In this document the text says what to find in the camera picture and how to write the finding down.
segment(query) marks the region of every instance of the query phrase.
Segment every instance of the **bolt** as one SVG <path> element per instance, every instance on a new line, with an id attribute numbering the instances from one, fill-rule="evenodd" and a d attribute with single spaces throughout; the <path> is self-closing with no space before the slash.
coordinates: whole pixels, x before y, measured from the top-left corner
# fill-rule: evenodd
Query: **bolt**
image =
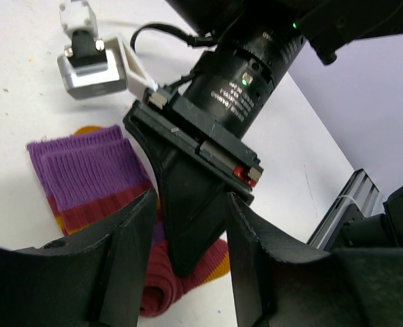
<path id="1" fill-rule="evenodd" d="M 65 49 L 64 49 L 64 55 L 65 55 L 67 58 L 70 58 L 70 57 L 73 56 L 73 49 L 71 48 L 71 46 L 66 46 L 66 47 L 65 47 Z"/>
<path id="2" fill-rule="evenodd" d="M 98 39 L 95 42 L 95 48 L 97 49 L 97 51 L 103 51 L 105 50 L 105 42 L 103 42 L 102 39 Z"/>

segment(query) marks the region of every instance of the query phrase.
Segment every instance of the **gray wall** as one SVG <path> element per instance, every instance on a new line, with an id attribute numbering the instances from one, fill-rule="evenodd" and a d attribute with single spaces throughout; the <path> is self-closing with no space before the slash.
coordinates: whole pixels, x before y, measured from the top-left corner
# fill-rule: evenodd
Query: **gray wall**
<path id="1" fill-rule="evenodd" d="M 337 53 L 324 67 L 307 45 L 289 72 L 353 167 L 388 196 L 403 184 L 403 36 Z"/>

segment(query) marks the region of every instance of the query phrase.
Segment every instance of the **purple fabric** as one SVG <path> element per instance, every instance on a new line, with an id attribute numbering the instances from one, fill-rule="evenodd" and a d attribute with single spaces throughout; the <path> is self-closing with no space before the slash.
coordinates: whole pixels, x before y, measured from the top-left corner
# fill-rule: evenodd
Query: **purple fabric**
<path id="1" fill-rule="evenodd" d="M 106 144 L 122 139 L 123 135 L 121 133 L 121 129 L 119 126 L 115 125 L 83 135 L 69 136 L 66 138 L 59 138 L 57 140 L 43 142 L 32 142 L 29 143 L 26 148 L 31 156 L 33 168 L 35 169 L 38 179 L 46 192 L 46 196 L 51 196 L 52 192 L 49 184 L 47 183 L 42 165 L 42 157 L 44 155 L 72 149 L 81 149 L 86 146 L 96 144 Z"/>
<path id="2" fill-rule="evenodd" d="M 165 230 L 163 223 L 155 224 L 155 228 L 153 230 L 153 244 L 161 242 L 165 240 Z"/>
<path id="3" fill-rule="evenodd" d="M 42 165 L 60 211 L 149 181 L 126 139 L 47 154 L 42 157 Z"/>

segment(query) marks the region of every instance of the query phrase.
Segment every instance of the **sock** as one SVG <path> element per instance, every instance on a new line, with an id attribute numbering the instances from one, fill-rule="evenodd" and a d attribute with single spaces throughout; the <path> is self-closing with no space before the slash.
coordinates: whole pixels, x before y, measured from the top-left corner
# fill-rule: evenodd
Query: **sock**
<path id="1" fill-rule="evenodd" d="M 126 139 L 49 153 L 42 164 L 69 234 L 115 213 L 152 187 Z"/>
<path id="2" fill-rule="evenodd" d="M 127 140 L 49 151 L 40 157 L 40 165 L 43 180 L 70 234 L 111 215 L 151 187 L 144 167 Z M 227 243 L 217 240 L 189 278 L 178 278 L 168 257 L 159 201 L 157 208 L 140 309 L 144 317 L 161 315 L 193 288 L 230 270 Z"/>
<path id="3" fill-rule="evenodd" d="M 57 221 L 60 229 L 64 235 L 68 235 L 67 228 L 64 225 L 63 218 L 59 213 L 55 198 L 50 190 L 49 184 L 44 175 L 44 169 L 42 166 L 42 157 L 55 151 L 64 151 L 76 148 L 83 148 L 92 144 L 107 143 L 114 140 L 120 140 L 123 138 L 120 127 L 115 125 L 109 128 L 100 129 L 99 127 L 85 127 L 76 132 L 79 136 L 69 136 L 66 138 L 60 138 L 57 140 L 32 142 L 27 145 L 27 150 L 31 157 L 32 165 L 36 175 L 44 189 L 48 203 L 52 210 L 55 220 Z"/>

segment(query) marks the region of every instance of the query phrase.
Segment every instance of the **white tabletop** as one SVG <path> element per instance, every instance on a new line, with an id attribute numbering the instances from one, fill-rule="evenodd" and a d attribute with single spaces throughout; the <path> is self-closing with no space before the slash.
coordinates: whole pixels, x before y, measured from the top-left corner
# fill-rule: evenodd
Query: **white tabletop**
<path id="1" fill-rule="evenodd" d="M 120 93 L 76 102 L 66 94 L 56 59 L 69 40 L 59 25 L 58 5 L 0 1 L 0 246 L 8 249 L 41 247 L 62 236 L 25 144 L 66 136 L 85 125 L 121 124 L 134 100 Z M 91 5 L 103 35 L 119 31 L 130 37 L 152 20 L 190 31 L 164 0 L 91 0 Z M 187 73 L 201 53 L 153 32 L 142 33 L 137 46 L 159 83 Z M 353 169 L 289 75 L 244 141 L 265 168 L 252 207 L 306 241 Z M 236 326 L 230 276 L 190 292 L 167 313 L 141 319 L 139 326 Z"/>

